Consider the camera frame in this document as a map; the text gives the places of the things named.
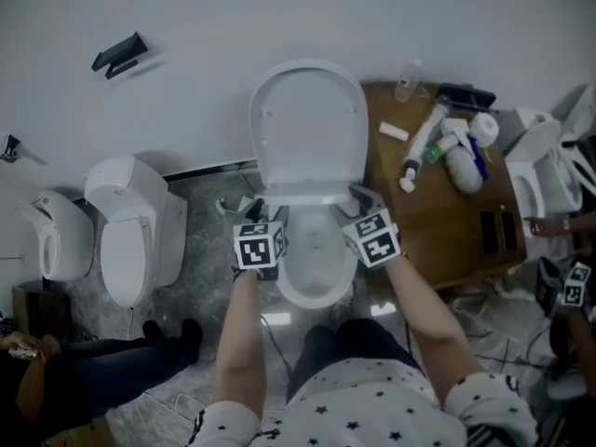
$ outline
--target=white star-print shirt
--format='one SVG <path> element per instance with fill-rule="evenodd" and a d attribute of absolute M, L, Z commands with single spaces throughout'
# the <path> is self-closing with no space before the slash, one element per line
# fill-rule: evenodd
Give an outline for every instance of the white star-print shirt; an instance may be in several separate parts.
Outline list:
<path fill-rule="evenodd" d="M 347 359 L 308 380 L 279 419 L 261 428 L 236 402 L 199 414 L 193 447 L 415 446 L 539 443 L 537 423 L 510 376 L 479 372 L 439 406 L 418 370 L 393 359 Z"/>

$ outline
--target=brown table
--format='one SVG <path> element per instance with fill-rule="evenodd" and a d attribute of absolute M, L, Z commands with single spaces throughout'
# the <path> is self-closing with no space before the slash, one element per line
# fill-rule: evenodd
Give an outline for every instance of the brown table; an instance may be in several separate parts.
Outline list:
<path fill-rule="evenodd" d="M 369 150 L 366 184 L 379 192 L 400 229 L 400 245 L 424 279 L 436 290 L 475 279 L 498 275 L 526 259 L 522 220 L 501 150 L 488 149 L 488 180 L 474 196 L 465 196 L 452 184 L 444 159 L 434 165 L 425 163 L 415 181 L 416 189 L 406 194 L 400 189 L 402 160 L 412 136 L 420 129 L 434 104 L 436 87 L 418 89 L 407 103 L 393 97 L 394 83 L 365 84 L 369 110 Z M 450 116 L 473 114 L 459 112 Z M 411 137 L 400 142 L 378 132 L 381 121 L 407 130 Z M 480 212 L 495 212 L 499 253 L 485 255 L 482 250 Z M 505 251 L 499 212 L 514 213 L 518 248 Z M 376 272 L 373 286 L 386 285 Z"/>

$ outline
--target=jeans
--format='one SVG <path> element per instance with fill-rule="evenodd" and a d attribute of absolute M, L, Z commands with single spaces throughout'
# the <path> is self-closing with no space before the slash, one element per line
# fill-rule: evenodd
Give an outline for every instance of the jeans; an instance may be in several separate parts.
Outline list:
<path fill-rule="evenodd" d="M 99 417 L 182 371 L 193 347 L 178 338 L 141 338 L 66 345 L 62 352 L 87 388 L 93 417 Z"/>
<path fill-rule="evenodd" d="M 305 337 L 303 353 L 288 386 L 287 401 L 306 381 L 327 366 L 350 358 L 397 359 L 419 371 L 412 355 L 374 319 L 351 319 L 336 334 L 326 326 L 315 326 Z"/>

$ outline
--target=pants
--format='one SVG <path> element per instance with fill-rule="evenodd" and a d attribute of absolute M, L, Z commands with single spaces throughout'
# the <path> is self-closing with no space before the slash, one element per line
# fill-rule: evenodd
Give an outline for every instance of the pants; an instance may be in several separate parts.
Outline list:
<path fill-rule="evenodd" d="M 93 417 L 99 417 L 182 371 L 193 347 L 178 338 L 141 338 L 66 345 L 62 352 L 87 388 Z"/>
<path fill-rule="evenodd" d="M 287 401 L 312 376 L 335 362 L 350 358 L 397 359 L 422 371 L 410 353 L 374 319 L 351 319 L 340 326 L 336 334 L 326 326 L 315 326 L 306 334 L 303 353 L 288 386 Z"/>

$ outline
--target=wall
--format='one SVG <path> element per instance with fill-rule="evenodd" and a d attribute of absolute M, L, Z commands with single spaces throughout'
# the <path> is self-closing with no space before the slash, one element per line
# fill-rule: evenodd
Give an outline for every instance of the wall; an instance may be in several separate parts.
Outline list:
<path fill-rule="evenodd" d="M 16 212 L 15 195 L 33 202 L 34 191 L 24 180 L 9 180 L 0 172 L 0 258 L 24 256 L 22 262 L 0 260 L 0 311 L 8 318 L 12 316 L 12 287 L 41 288 L 37 235 L 33 225 Z"/>
<path fill-rule="evenodd" d="M 548 109 L 596 76 L 596 0 L 0 0 L 0 130 L 49 162 L 5 168 L 80 191 L 100 160 L 162 174 L 253 157 L 251 89 L 271 66 L 322 58 L 361 80 L 427 77 Z M 111 81 L 100 50 L 138 31 L 152 54 Z"/>

